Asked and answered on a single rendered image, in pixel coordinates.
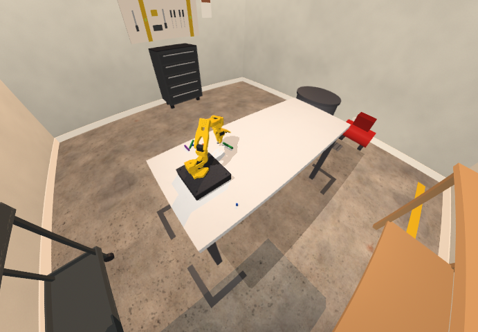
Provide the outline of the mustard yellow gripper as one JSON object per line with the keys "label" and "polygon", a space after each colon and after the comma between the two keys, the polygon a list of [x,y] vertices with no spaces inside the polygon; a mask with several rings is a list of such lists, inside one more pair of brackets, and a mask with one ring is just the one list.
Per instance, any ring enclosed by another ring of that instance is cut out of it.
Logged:
{"label": "mustard yellow gripper", "polygon": [[219,144],[222,142],[222,139],[223,139],[223,136],[225,135],[225,133],[231,133],[230,131],[228,131],[227,129],[223,129],[223,128],[220,128],[220,129],[213,129],[213,132],[216,136],[216,139],[217,139],[217,142],[219,142]]}

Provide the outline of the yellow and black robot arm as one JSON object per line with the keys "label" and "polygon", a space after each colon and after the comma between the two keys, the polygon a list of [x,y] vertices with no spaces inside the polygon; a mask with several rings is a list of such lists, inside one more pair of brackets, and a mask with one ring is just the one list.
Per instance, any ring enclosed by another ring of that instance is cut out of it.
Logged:
{"label": "yellow and black robot arm", "polygon": [[[215,119],[215,120],[213,120]],[[192,159],[186,163],[190,169],[190,173],[194,180],[196,178],[203,178],[209,171],[208,167],[203,167],[208,161],[208,143],[209,143],[209,130],[210,127],[213,129],[220,129],[223,126],[223,117],[212,116],[209,119],[199,119],[199,127],[196,131],[194,148],[196,149],[196,154],[199,156],[196,160]],[[205,130],[203,128],[205,127]],[[203,137],[204,145],[199,144],[200,139]],[[200,169],[199,169],[200,167]]]}

